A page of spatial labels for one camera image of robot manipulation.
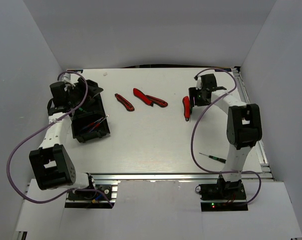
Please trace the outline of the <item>green black screwdriver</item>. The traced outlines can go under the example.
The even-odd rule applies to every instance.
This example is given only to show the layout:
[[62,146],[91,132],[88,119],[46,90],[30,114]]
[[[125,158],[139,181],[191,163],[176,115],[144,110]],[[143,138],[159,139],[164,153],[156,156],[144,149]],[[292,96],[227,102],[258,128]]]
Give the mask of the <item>green black screwdriver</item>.
[[190,106],[190,110],[189,110],[189,122],[191,121],[191,115],[192,115],[192,106]]
[[83,108],[81,108],[81,107],[79,108],[79,111],[81,112],[81,114],[86,114],[86,115],[87,115],[87,114],[92,115],[92,114],[95,113],[94,110],[90,110],[90,109],[88,109],[88,110],[86,109],[86,110],[85,110],[85,109],[83,109]]
[[225,159],[223,159],[223,158],[220,158],[220,157],[216,157],[216,156],[212,156],[212,155],[208,155],[208,154],[204,154],[204,153],[199,153],[200,155],[203,155],[203,156],[206,156],[206,157],[208,157],[208,158],[210,158],[210,159],[213,159],[213,160],[215,160],[215,161],[218,161],[218,162],[220,162],[220,163],[226,163],[226,160]]

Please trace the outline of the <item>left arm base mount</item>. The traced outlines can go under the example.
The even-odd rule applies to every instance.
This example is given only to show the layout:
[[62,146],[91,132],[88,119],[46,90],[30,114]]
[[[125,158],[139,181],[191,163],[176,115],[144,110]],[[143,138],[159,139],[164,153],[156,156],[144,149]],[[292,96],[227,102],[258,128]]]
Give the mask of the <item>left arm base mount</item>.
[[117,198],[118,184],[113,181],[92,179],[85,189],[67,193],[67,209],[112,209]]

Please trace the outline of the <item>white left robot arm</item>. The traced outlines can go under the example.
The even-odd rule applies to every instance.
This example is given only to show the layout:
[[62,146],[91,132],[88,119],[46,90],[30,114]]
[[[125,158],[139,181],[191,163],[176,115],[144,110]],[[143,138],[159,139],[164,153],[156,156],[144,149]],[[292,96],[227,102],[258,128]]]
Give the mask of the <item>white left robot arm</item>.
[[92,80],[84,82],[79,78],[76,83],[53,83],[50,90],[53,97],[47,110],[52,126],[39,148],[29,154],[36,181],[41,190],[75,188],[84,199],[90,200],[96,195],[92,177],[76,171],[65,142],[68,132],[80,143],[105,135],[100,96],[103,89]]

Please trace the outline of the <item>green black screwdriver front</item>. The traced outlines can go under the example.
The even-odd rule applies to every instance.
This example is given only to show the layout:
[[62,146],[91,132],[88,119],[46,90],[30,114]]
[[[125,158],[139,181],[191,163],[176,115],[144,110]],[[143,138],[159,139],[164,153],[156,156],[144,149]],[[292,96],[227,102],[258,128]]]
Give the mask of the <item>green black screwdriver front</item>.
[[208,155],[208,154],[204,154],[204,153],[199,153],[200,155],[203,155],[203,156],[206,156],[206,157],[208,157],[208,158],[210,158],[210,159],[213,159],[213,160],[215,160],[215,161],[218,161],[218,162],[220,162],[220,163],[226,163],[226,160],[225,159],[223,159],[223,158],[220,158],[220,157],[216,157],[216,156],[212,156],[212,155]]

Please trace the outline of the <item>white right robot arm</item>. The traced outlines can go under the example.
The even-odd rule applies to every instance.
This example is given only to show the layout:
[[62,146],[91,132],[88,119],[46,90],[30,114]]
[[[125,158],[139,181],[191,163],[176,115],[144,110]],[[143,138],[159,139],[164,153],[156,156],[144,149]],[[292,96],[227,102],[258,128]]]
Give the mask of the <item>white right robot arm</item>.
[[196,87],[189,88],[183,99],[184,115],[188,120],[195,106],[217,106],[227,114],[226,137],[229,150],[220,173],[225,182],[216,188],[217,195],[229,199],[235,193],[234,185],[241,180],[244,163],[251,149],[262,138],[260,110],[257,104],[247,104],[234,97],[223,86],[218,86],[214,74],[196,77]]

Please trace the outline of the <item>small blue handle screwdriver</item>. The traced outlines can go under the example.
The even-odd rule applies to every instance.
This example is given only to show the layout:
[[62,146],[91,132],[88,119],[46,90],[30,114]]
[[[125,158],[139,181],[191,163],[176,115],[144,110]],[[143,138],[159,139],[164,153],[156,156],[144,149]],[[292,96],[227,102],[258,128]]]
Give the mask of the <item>small blue handle screwdriver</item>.
[[89,132],[94,131],[100,124],[97,124],[97,125],[93,126],[93,127],[89,130]]

